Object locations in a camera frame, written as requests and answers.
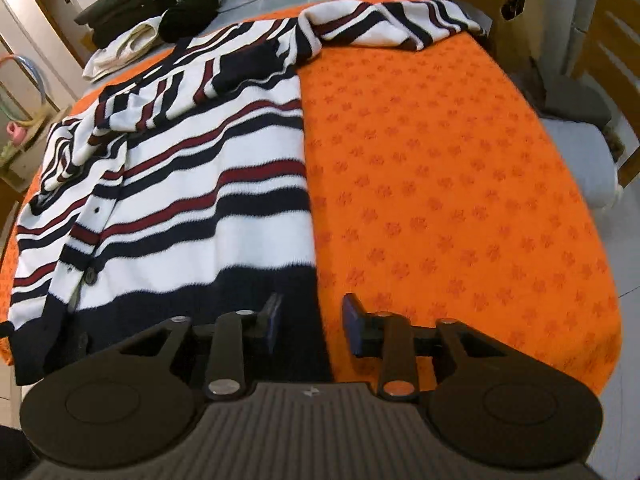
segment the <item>knit fabric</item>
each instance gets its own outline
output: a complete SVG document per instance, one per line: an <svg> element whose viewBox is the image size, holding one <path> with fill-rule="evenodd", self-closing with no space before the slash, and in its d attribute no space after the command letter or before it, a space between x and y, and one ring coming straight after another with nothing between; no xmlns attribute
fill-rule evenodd
<svg viewBox="0 0 640 480"><path fill-rule="evenodd" d="M260 310L274 291L271 378L329 380L295 67L321 41L416 51L462 30L481 31L451 2L327 2L185 41L55 125L18 220L18 383L66 364L78 338L97 351L171 316Z"/></svg>

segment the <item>orange blanket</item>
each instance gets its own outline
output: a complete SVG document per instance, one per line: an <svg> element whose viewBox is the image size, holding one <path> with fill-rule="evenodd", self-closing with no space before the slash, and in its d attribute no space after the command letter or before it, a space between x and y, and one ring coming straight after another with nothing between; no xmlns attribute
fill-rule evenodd
<svg viewBox="0 0 640 480"><path fill-rule="evenodd" d="M460 319L599 392L621 343L604 250L540 122L476 42L460 34L417 54L324 48L299 74L336 379L375 377L377 363L351 358L342 332L341 298L356 292L368 310L414 324ZM14 233L0 271L0 319L16 263Z"/></svg>

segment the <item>red stripe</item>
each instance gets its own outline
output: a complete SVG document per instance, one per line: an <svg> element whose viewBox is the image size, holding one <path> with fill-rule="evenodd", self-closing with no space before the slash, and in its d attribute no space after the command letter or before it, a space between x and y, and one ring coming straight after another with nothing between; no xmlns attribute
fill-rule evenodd
<svg viewBox="0 0 640 480"><path fill-rule="evenodd" d="M78 209L79 207L82 207L88 198L89 198L89 196L87 195L84 198L80 198L80 199L76 200L75 202L72 203L72 205L67 207L63 213L60 213L53 220L49 221L44 227L38 227L38 228L35 228L35 229L27 229L25 227L18 226L17 229L16 229L16 233L19 234L19 235L39 235L39 234L42 234L44 231L46 231L50 227L53 227L55 224L57 224L61 220L65 219L65 217L69 213L71 213L74 209Z"/></svg>
<svg viewBox="0 0 640 480"><path fill-rule="evenodd" d="M54 155L51 157L51 160L47 164L47 169L42 171L43 175L46 175L47 173L49 173L49 171L52 170L53 167L55 167L56 163L59 160L58 159L58 153L59 153L58 150L60 149L60 143L61 142L65 142L65 141L69 142L69 139L66 139L65 137L58 137L56 139L56 143L55 143L55 146L53 148Z"/></svg>
<svg viewBox="0 0 640 480"><path fill-rule="evenodd" d="M104 180L118 180L124 174L124 166L121 166L118 171L107 170L102 174Z"/></svg>
<svg viewBox="0 0 640 480"><path fill-rule="evenodd" d="M261 35L260 38L258 38L255 41L252 41L249 44L246 44L245 46L242 46L242 47L238 48L235 52L242 52L243 50L251 48L252 46L264 43L271 34L273 34L276 30L278 30L280 25L282 25L283 21L284 20L275 20L275 22L273 22L273 25L271 25L269 30L267 30L267 32L265 32L263 35Z"/></svg>
<svg viewBox="0 0 640 480"><path fill-rule="evenodd" d="M100 235L98 233L89 231L89 229L82 227L80 224L74 224L69 236L72 236L76 240L80 240L87 245L95 245L98 243L98 240L100 240Z"/></svg>
<svg viewBox="0 0 640 480"><path fill-rule="evenodd" d="M14 286L29 286L33 285L33 283L37 282L42 276L45 274L49 274L53 272L56 268L56 262L52 262L47 265L43 265L37 268L31 276L27 276L26 278L15 278Z"/></svg>
<svg viewBox="0 0 640 480"><path fill-rule="evenodd" d="M458 32L455 27L447 27L446 24L442 23L438 19L438 14L436 13L435 4L433 2L425 1L424 3L427 7L429 7L429 19L431 20L431 23L433 23L433 25L449 31L449 34L452 36Z"/></svg>
<svg viewBox="0 0 640 480"><path fill-rule="evenodd" d="M204 93L204 87L209 81L211 81L211 78L213 77L213 61L213 59L209 59L204 64L204 74L202 74L202 81L200 83L200 86L196 90L196 93L193 95L193 102L197 105L207 100L207 95Z"/></svg>
<svg viewBox="0 0 640 480"><path fill-rule="evenodd" d="M98 126L104 121L104 114L107 109L107 101L103 101L95 107L94 124Z"/></svg>
<svg viewBox="0 0 640 480"><path fill-rule="evenodd" d="M136 123L136 130L142 132L146 130L146 122L151 118L151 115L154 112L154 104L158 98L162 95L162 92L166 89L166 79L162 79L161 82L158 83L158 87L156 88L156 97L153 100L149 101L146 105L142 107L142 117Z"/></svg>
<svg viewBox="0 0 640 480"><path fill-rule="evenodd" d="M101 144L109 144L113 139L117 136L121 135L121 132L114 132L112 130L103 130L104 133L102 135L94 135L91 134L89 139L87 139L87 144L89 146L100 146Z"/></svg>
<svg viewBox="0 0 640 480"><path fill-rule="evenodd" d="M314 25L313 30L317 36L324 36L325 34L328 34L336 28L340 28L341 26L349 23L351 20L357 18L366 9L369 9L370 6L371 4L362 2L359 6L356 7L356 10L354 10L348 16L343 16L341 18L337 18L336 20L331 20L330 22L321 23L320 25Z"/></svg>
<svg viewBox="0 0 640 480"><path fill-rule="evenodd" d="M174 216L185 211L198 211L212 207L218 198L218 193L223 186L233 182L258 182L283 175L305 176L305 165L297 160L276 160L254 168L235 168L226 170L220 174L216 187L210 193L194 198L185 198L173 202L169 207L149 216L126 224L116 224L105 229L100 235L100 240L113 235L121 235L142 231L150 226L166 222Z"/></svg>
<svg viewBox="0 0 640 480"><path fill-rule="evenodd" d="M219 30L218 33L213 38L211 38L210 40L206 41L205 43L200 44L200 45L196 45L196 46L192 46L191 48L186 49L182 54L180 54L180 57L184 57L187 54L190 54L191 52L196 52L197 50L202 50L204 48L207 48L209 45L212 45L213 43L215 43L218 40L218 38L222 37L229 30L231 30L232 28L237 27L237 26L238 25L236 23L233 23L232 25L227 25L222 30Z"/></svg>
<svg viewBox="0 0 640 480"><path fill-rule="evenodd" d="M146 171L149 168L152 168L153 166L160 164L162 161L167 160L168 158L170 158L172 155L179 152L180 150L184 150L186 148L192 148L194 146L200 146L202 144L205 144L206 142L209 142L215 139L217 136L219 136L222 133L222 131L224 131L224 129L231 122L238 120L242 116L247 115L248 113L251 113L254 110L258 110L260 108L277 108L278 110L288 111L288 110L296 110L301 106L302 104L300 103L299 99L293 99L287 103L284 103L283 105L277 105L276 103L273 103L267 100L254 101L251 104L248 104L247 106L242 108L242 110L235 113L231 117L226 118L226 120L223 121L223 123L220 124L220 126L217 127L215 130L211 130L210 132L206 132L197 137L191 137L189 139L185 139L182 142L179 142L178 144L176 144L175 146L170 147L168 150L165 150L164 152L160 153L159 155L156 155L146 160L145 162L142 162L141 164L128 169L125 172L125 177L129 178L141 173L142 171Z"/></svg>

